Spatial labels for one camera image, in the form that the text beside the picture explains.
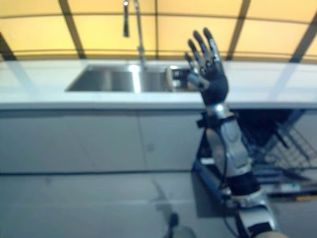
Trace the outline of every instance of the wire rack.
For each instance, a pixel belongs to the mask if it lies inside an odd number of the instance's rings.
[[[256,164],[271,164],[282,169],[317,167],[317,151],[294,126],[279,125],[277,135],[264,147],[255,146],[248,137],[247,149]]]

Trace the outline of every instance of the faucet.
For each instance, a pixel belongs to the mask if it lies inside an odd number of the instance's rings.
[[[142,70],[145,69],[145,57],[144,57],[144,47],[143,47],[143,38],[142,38],[142,29],[141,29],[141,16],[140,16],[140,5],[138,0],[133,0],[133,4],[136,11],[137,23],[138,23],[138,35],[139,35],[139,59],[141,61]],[[123,17],[124,17],[124,25],[123,25],[123,36],[129,37],[129,24],[128,24],[128,6],[129,0],[123,0]]]

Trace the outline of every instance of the silver arm segment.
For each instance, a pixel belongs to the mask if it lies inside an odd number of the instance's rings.
[[[212,155],[219,171],[222,173],[225,171],[224,176],[233,181],[235,178],[251,174],[252,160],[241,141],[240,127],[236,118],[233,118],[233,113],[229,110],[229,107],[226,104],[208,106],[207,113],[211,117],[223,120],[217,132],[210,128],[206,130]],[[259,224],[269,225],[273,231],[280,231],[267,196],[260,187],[248,194],[233,194],[232,199],[238,204],[239,219],[248,237],[253,234],[252,228]]]

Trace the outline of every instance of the stainless steel sink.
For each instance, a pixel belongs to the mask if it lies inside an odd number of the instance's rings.
[[[90,65],[67,87],[66,91],[104,92],[166,92],[192,91],[188,89],[187,69],[175,72],[166,66],[147,67],[137,65],[103,66]]]

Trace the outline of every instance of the robotic hand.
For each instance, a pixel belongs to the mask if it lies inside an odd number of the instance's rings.
[[[231,190],[238,205],[236,225],[241,238],[280,238],[274,214],[266,195],[261,190],[251,166],[251,158],[241,140],[241,130],[236,116],[224,103],[229,91],[216,43],[207,28],[203,30],[209,49],[197,31],[193,36],[198,42],[200,56],[192,40],[188,40],[196,63],[186,53],[191,72],[188,81],[200,91],[208,115],[206,136],[215,163]]]
[[[206,106],[222,103],[228,94],[229,87],[215,41],[207,28],[204,29],[204,35],[208,40],[210,50],[197,31],[194,31],[193,35],[202,49],[204,58],[200,57],[193,41],[188,40],[188,45],[198,64],[198,68],[196,68],[192,58],[187,53],[185,54],[185,59],[191,68],[188,80],[199,88]]]

